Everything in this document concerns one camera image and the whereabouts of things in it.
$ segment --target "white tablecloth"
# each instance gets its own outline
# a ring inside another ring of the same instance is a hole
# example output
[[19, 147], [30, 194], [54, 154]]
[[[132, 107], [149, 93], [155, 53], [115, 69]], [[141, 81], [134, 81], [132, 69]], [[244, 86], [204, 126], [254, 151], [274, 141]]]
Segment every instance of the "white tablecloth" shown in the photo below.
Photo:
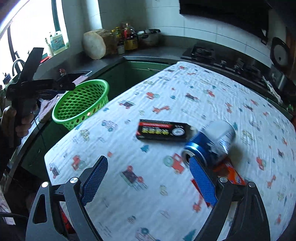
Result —
[[[230, 158], [242, 177], [256, 183], [271, 240], [285, 230], [296, 199], [293, 125], [248, 88], [178, 62], [109, 102], [45, 155], [53, 185], [79, 177], [101, 155], [108, 158], [106, 176], [86, 205], [105, 241], [191, 241], [211, 212], [180, 162], [184, 143], [138, 140], [139, 119], [188, 123], [197, 129], [217, 119], [229, 122], [237, 134]], [[174, 167], [164, 164], [170, 156]], [[235, 205], [219, 240], [226, 238], [234, 210]]]

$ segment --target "blue can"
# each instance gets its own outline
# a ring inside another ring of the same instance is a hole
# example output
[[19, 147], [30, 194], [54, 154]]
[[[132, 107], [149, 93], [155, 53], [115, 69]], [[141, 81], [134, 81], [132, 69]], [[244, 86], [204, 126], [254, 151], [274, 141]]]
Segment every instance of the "blue can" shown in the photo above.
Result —
[[228, 122], [211, 122], [185, 144], [182, 160], [189, 168], [189, 159], [196, 156], [206, 167], [212, 168], [228, 155], [234, 139], [235, 130]]

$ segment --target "sink faucet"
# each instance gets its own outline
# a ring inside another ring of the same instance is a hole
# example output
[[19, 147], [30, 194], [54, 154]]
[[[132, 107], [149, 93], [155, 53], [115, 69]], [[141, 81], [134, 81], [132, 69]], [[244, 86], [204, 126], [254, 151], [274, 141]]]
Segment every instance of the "sink faucet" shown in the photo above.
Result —
[[20, 59], [20, 58], [16, 59], [12, 65], [12, 76], [15, 75], [15, 65], [17, 64], [17, 62], [20, 62], [22, 67], [24, 67], [24, 65], [25, 65], [25, 62], [22, 59]]

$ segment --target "blue gripper pad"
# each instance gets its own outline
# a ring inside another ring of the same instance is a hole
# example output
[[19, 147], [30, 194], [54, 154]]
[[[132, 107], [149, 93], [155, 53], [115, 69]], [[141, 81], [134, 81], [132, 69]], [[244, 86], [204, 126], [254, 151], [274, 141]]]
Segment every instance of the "blue gripper pad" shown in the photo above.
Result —
[[217, 203], [215, 186], [197, 162], [195, 156], [189, 159], [189, 169], [198, 185], [198, 188], [200, 189], [200, 192], [202, 193], [204, 200], [214, 207]]
[[108, 160], [103, 157], [100, 164], [92, 171], [88, 181], [82, 187], [81, 204], [85, 206], [91, 202], [108, 170]]

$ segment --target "green plastic basket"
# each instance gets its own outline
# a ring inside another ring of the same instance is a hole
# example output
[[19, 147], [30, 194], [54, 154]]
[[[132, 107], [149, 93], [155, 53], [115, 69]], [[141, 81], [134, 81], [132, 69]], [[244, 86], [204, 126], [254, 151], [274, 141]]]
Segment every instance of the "green plastic basket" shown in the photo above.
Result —
[[109, 84], [104, 80], [83, 82], [59, 99], [52, 119], [70, 131], [109, 102], [108, 92]]

